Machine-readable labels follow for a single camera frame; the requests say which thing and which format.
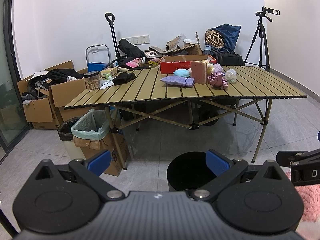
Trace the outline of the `woven rattan ball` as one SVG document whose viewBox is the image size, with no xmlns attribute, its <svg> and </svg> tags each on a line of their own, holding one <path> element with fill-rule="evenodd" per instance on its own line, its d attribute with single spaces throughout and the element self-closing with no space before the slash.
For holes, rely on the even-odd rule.
<svg viewBox="0 0 320 240">
<path fill-rule="evenodd" d="M 215 30 L 207 30 L 204 40 L 206 44 L 214 48 L 223 48 L 225 45 L 223 36 Z"/>
</svg>

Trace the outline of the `black round trash bin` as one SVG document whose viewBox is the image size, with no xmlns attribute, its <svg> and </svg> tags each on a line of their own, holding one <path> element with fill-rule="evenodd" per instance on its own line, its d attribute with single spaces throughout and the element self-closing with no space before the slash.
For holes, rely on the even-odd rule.
<svg viewBox="0 0 320 240">
<path fill-rule="evenodd" d="M 205 152 L 186 152 L 173 159 L 167 168 L 169 191 L 198 189 L 215 179 L 207 167 Z"/>
</svg>

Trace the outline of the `purple fabric pouch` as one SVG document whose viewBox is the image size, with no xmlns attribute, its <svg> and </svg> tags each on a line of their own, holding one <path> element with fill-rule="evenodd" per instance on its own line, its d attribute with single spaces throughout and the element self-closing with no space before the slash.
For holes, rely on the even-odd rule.
<svg viewBox="0 0 320 240">
<path fill-rule="evenodd" d="M 177 86 L 177 87 L 187 87 L 191 88 L 193 87 L 195 80 L 194 78 L 185 78 L 181 76 L 166 76 L 160 79 L 163 83 L 171 86 Z"/>
</svg>

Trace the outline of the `light blue plush toy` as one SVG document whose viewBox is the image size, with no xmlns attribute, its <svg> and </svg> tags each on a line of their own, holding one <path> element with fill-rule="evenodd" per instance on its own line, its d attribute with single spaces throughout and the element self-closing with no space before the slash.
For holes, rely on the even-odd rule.
<svg viewBox="0 0 320 240">
<path fill-rule="evenodd" d="M 187 70 L 187 69 L 177 69 L 174 71 L 174 75 L 184 77 L 184 78 L 190 77 L 189 70 Z"/>
</svg>

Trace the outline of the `lavender fluffy towel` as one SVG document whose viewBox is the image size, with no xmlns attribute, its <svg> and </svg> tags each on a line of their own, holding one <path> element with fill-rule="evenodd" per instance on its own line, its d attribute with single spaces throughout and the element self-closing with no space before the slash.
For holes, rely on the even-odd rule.
<svg viewBox="0 0 320 240">
<path fill-rule="evenodd" d="M 220 64 L 216 63 L 216 64 L 213 65 L 213 67 L 214 67 L 214 72 L 215 73 L 223 72 L 223 67 Z"/>
</svg>

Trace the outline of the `pink fluffy rug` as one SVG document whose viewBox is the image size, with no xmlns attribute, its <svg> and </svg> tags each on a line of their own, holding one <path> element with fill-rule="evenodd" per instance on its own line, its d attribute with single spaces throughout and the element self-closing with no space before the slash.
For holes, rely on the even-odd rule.
<svg viewBox="0 0 320 240">
<path fill-rule="evenodd" d="M 295 189 L 301 196 L 304 203 L 302 221 L 319 223 L 320 214 L 320 190 L 319 184 L 296 186 Z"/>
</svg>

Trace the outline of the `black bag lined bin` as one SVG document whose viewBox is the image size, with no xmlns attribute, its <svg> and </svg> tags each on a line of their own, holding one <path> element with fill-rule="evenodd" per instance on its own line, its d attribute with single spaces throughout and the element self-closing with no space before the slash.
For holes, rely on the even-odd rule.
<svg viewBox="0 0 320 240">
<path fill-rule="evenodd" d="M 79 121 L 79 119 L 79 116 L 71 118 L 58 127 L 57 132 L 61 141 L 70 142 L 73 140 L 71 127 Z"/>
</svg>

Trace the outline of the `small yellow carton box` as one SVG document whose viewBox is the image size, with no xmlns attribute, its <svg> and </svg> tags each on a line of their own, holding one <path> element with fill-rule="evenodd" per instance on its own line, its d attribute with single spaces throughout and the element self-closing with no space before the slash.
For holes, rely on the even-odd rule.
<svg viewBox="0 0 320 240">
<path fill-rule="evenodd" d="M 110 74 L 112 76 L 116 75 L 118 72 L 118 68 L 117 67 L 110 67 L 110 68 L 105 68 L 103 69 L 100 74 L 101 77 L 105 77 L 105 74 Z"/>
</svg>

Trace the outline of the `tan slatted folding table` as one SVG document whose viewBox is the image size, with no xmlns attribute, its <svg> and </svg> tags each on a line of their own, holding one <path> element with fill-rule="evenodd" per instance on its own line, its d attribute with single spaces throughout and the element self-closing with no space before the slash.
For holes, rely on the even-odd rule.
<svg viewBox="0 0 320 240">
<path fill-rule="evenodd" d="M 110 107 L 134 114 L 133 120 L 120 127 L 111 124 L 113 134 L 117 134 L 120 128 L 131 126 L 147 118 L 195 130 L 223 116 L 240 115 L 262 125 L 260 138 L 251 160 L 255 163 L 264 139 L 273 100 L 300 99 L 307 96 L 292 84 L 262 68 L 234 66 L 233 70 L 236 71 L 236 83 L 228 85 L 226 90 L 199 83 L 195 83 L 191 88 L 170 86 L 161 81 L 164 75 L 159 68 L 135 70 L 134 80 L 96 92 L 85 89 L 69 102 L 65 109 L 104 107 L 108 120 L 111 119 Z M 191 120 L 189 124 L 159 116 L 159 113 L 185 102 L 188 104 L 191 118 L 193 102 L 219 107 L 223 109 L 223 113 L 199 123 Z"/>
</svg>

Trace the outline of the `pink yellow layered sponge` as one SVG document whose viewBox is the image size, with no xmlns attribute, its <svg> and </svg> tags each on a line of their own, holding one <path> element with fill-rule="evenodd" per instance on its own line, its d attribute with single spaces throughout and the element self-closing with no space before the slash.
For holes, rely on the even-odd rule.
<svg viewBox="0 0 320 240">
<path fill-rule="evenodd" d="M 191 61 L 191 77 L 195 83 L 206 84 L 207 82 L 207 64 L 203 61 Z"/>
</svg>

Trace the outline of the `clear jar with black lid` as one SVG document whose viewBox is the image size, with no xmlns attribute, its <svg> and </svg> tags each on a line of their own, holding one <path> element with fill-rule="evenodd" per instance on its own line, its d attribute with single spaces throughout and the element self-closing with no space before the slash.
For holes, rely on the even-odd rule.
<svg viewBox="0 0 320 240">
<path fill-rule="evenodd" d="M 100 74 L 98 71 L 87 72 L 84 74 L 84 78 L 88 91 L 100 89 Z"/>
</svg>

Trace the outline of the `white yellow plush alpaca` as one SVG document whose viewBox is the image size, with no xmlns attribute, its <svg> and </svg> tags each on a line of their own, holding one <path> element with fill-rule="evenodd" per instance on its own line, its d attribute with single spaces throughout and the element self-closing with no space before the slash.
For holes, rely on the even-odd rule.
<svg viewBox="0 0 320 240">
<path fill-rule="evenodd" d="M 202 60 L 206 64 L 206 73 L 207 76 L 211 76 L 215 72 L 214 64 L 209 62 L 208 60 Z"/>
</svg>

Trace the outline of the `black bag by wall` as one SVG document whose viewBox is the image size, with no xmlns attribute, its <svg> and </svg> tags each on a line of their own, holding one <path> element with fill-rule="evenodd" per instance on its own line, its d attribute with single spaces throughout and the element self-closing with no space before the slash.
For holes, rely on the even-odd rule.
<svg viewBox="0 0 320 240">
<path fill-rule="evenodd" d="M 132 57 L 134 59 L 145 56 L 144 52 L 140 48 L 131 44 L 125 38 L 119 40 L 118 48 L 128 57 Z"/>
</svg>

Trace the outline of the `clear plastic bag wad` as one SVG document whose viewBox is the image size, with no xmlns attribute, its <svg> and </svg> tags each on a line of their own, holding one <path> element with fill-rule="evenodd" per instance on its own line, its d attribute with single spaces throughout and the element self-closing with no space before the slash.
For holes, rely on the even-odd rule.
<svg viewBox="0 0 320 240">
<path fill-rule="evenodd" d="M 225 79 L 228 83 L 236 83 L 237 81 L 237 73 L 234 69 L 229 69 L 225 72 Z"/>
</svg>

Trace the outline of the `pink satin cloth bag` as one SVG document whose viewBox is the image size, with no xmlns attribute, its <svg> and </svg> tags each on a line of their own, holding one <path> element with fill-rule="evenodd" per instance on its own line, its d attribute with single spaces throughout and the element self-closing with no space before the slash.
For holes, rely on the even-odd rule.
<svg viewBox="0 0 320 240">
<path fill-rule="evenodd" d="M 216 88 L 227 89 L 228 81 L 225 79 L 223 72 L 214 72 L 207 77 L 207 82 Z"/>
</svg>

